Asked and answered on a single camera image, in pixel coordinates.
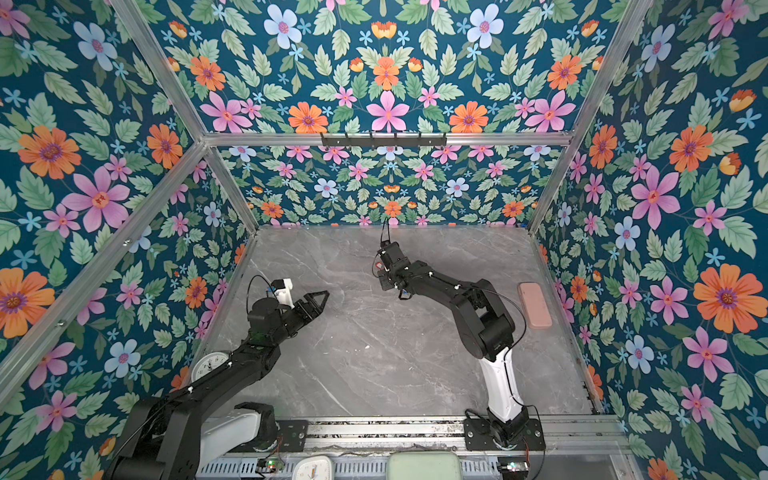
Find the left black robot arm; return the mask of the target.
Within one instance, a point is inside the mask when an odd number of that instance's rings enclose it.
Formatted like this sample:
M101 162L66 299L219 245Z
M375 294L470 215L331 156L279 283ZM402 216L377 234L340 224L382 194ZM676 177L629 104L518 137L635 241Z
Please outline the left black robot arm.
M278 435L270 405L244 402L213 414L249 385L262 380L280 357L280 345L318 318L326 291L283 305L274 297L253 303L249 330L221 365L163 397L137 402L116 443L106 479L193 479L198 470L241 444L269 449Z

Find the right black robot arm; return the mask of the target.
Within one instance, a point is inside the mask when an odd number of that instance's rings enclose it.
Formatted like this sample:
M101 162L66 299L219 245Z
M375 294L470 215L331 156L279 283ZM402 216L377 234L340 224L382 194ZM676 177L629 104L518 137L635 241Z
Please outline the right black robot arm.
M493 285L481 279L454 279L423 261L411 261L400 245L380 242L376 276L383 290L396 289L405 301L423 296L448 308L462 345L481 365L488 392L489 433L507 448L520 438L530 419L521 398L512 365L515 324Z

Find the white round alarm clock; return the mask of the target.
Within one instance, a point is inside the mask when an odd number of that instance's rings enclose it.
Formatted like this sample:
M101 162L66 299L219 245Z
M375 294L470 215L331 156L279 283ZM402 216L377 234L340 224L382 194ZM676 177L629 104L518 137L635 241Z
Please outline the white round alarm clock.
M202 379L221 365L226 364L228 360L229 354L227 352L215 351L204 355L193 366L191 370L191 381L196 382Z

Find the pink eraser case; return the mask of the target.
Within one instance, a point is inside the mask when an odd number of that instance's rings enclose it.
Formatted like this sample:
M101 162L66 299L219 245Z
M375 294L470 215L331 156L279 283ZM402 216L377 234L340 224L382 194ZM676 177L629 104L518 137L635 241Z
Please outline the pink eraser case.
M541 287L532 282L520 283L518 292L527 325L536 330L551 328L553 319Z

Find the white clock at front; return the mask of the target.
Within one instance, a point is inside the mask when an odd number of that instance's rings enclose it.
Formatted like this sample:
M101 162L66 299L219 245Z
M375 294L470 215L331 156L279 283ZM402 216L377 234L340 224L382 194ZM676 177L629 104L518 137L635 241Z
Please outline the white clock at front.
M311 456L299 460L292 471L292 480L333 480L334 464L323 455Z

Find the pale green box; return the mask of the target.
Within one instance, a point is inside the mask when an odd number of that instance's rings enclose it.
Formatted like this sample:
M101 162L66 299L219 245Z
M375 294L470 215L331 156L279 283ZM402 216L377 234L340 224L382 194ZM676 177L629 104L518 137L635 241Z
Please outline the pale green box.
M461 480L461 462L452 452L399 452L388 459L386 479Z

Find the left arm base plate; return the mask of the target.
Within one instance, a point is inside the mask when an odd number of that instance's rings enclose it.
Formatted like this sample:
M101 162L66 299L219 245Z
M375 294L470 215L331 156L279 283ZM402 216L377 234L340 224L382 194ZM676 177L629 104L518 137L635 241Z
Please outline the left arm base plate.
M238 445L232 453L298 453L304 450L308 437L306 420L268 421L256 436Z

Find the black hook rail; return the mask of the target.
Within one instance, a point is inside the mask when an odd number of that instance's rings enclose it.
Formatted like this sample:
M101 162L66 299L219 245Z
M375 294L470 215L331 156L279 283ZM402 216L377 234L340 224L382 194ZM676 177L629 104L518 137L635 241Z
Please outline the black hook rail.
M448 145L445 134L422 133L393 133L393 134L321 134L321 145L324 147L443 147Z

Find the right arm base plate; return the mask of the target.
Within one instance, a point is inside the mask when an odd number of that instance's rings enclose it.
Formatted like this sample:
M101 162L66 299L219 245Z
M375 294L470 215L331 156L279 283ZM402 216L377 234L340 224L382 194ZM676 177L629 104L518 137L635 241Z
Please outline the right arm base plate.
M544 451L546 441L541 422L489 422L476 417L463 420L465 447L469 451Z

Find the aluminium front rail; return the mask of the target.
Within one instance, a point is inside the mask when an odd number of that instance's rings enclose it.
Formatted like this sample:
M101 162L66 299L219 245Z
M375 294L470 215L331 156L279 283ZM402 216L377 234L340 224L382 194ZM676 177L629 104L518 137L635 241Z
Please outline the aluminium front rail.
M469 451L465 447L465 416L307 417L308 437L298 453L232 453L258 432L256 415L237 411L203 423L204 450L223 457L385 456L405 451L450 451L477 455L618 455L630 452L629 439L611 415L532 416L541 422L544 451Z

